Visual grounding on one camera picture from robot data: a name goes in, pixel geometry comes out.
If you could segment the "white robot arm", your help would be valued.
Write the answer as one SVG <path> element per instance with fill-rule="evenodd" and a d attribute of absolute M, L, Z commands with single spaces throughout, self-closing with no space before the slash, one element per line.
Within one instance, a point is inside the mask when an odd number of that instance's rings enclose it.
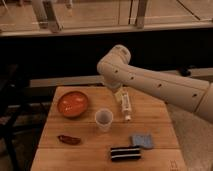
<path fill-rule="evenodd" d="M 131 66 L 130 51 L 115 45 L 97 64 L 105 86 L 116 92 L 122 85 L 194 113 L 213 124 L 213 83 Z"/>

